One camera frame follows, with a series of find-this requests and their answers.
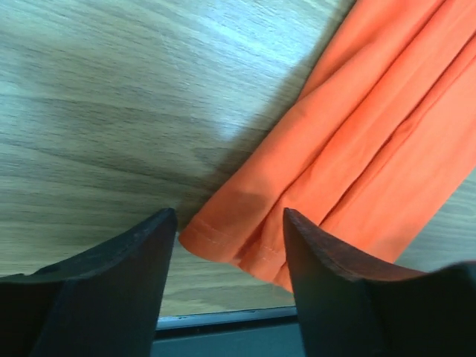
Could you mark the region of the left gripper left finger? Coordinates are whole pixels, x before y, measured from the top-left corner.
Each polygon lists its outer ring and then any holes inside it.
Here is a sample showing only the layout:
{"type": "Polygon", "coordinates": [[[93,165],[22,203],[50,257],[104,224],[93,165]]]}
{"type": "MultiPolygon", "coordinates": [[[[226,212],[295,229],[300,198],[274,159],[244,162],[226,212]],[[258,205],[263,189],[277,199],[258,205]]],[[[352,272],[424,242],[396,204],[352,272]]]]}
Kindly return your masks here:
{"type": "Polygon", "coordinates": [[[177,229],[160,210],[93,248],[1,279],[3,356],[148,356],[177,229]]]}

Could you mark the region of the orange t shirt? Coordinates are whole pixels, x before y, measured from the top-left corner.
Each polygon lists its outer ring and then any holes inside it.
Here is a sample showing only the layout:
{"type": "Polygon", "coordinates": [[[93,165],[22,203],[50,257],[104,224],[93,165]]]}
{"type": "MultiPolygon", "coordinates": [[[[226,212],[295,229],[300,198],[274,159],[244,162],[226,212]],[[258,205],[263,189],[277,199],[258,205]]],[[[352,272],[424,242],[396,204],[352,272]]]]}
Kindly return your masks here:
{"type": "Polygon", "coordinates": [[[292,287],[283,212],[393,262],[475,168],[475,3],[357,1],[299,97],[180,233],[292,287]]]}

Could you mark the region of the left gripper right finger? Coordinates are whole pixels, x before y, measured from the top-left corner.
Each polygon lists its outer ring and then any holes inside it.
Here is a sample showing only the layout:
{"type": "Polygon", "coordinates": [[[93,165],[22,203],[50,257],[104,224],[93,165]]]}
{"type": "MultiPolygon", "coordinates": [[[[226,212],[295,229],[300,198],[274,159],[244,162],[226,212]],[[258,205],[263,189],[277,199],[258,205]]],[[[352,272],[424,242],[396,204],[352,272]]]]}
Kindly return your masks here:
{"type": "Polygon", "coordinates": [[[475,263],[433,272],[385,262],[283,213],[286,259],[308,356],[473,356],[475,263]]]}

